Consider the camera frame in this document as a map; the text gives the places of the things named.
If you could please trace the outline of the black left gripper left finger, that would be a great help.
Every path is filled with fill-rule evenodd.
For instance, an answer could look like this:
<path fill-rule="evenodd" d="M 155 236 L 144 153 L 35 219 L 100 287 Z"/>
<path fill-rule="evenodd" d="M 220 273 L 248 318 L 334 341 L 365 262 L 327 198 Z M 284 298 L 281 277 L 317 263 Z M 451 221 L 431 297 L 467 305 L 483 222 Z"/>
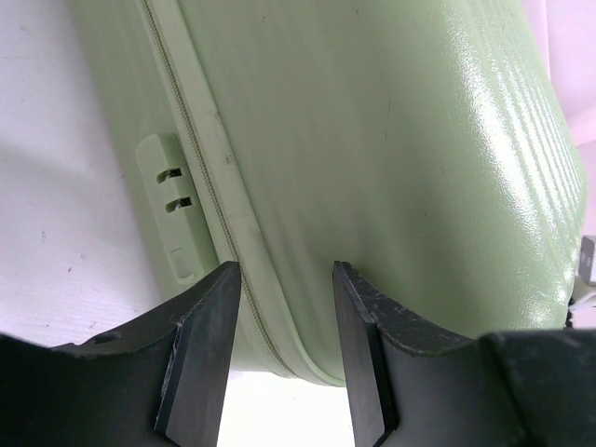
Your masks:
<path fill-rule="evenodd" d="M 241 294 L 226 262 L 80 345 L 1 338 L 5 446 L 213 446 Z"/>

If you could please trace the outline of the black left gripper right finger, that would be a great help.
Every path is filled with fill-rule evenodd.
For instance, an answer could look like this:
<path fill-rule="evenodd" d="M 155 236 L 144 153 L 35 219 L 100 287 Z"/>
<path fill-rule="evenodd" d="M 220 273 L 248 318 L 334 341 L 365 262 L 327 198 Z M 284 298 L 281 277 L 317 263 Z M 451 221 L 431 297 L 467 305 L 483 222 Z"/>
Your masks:
<path fill-rule="evenodd" d="M 450 332 L 378 291 L 351 264 L 332 272 L 358 446 L 591 446 L 592 330 Z"/>

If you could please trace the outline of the green suitcase blue lining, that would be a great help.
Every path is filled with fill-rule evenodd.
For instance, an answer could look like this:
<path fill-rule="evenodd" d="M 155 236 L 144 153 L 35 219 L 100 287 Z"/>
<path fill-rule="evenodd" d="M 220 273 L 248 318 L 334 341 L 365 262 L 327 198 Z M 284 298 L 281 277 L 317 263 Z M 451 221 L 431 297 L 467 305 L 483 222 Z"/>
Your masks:
<path fill-rule="evenodd" d="M 588 182 L 519 1 L 73 1 L 172 298 L 241 265 L 232 365 L 341 386 L 332 270 L 466 337 L 558 330 Z"/>

